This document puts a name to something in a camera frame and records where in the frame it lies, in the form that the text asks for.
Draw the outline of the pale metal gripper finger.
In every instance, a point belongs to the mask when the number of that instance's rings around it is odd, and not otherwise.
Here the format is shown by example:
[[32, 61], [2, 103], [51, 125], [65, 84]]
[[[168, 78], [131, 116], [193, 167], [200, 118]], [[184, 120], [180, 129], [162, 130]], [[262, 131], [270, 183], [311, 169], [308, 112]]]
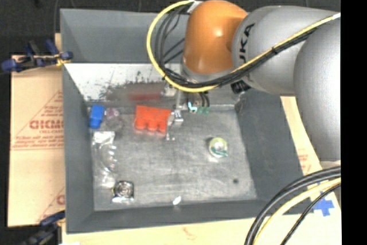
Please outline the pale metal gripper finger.
[[167, 141], [175, 140], [174, 135], [182, 126], [183, 121], [184, 121], [184, 118], [180, 110], [171, 112], [171, 114], [168, 116], [168, 119], [167, 119], [165, 140]]

